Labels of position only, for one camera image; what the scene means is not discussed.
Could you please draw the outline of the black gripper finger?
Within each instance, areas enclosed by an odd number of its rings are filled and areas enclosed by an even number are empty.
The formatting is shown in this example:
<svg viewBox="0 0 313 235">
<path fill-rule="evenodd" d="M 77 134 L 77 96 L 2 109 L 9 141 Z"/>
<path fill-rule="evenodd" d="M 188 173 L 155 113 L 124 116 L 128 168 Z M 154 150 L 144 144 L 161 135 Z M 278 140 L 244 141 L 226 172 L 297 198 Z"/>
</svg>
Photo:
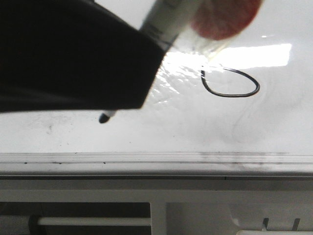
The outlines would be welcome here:
<svg viewBox="0 0 313 235">
<path fill-rule="evenodd" d="M 140 108 L 164 51 L 90 0 L 0 3 L 0 110 Z"/>
</svg>

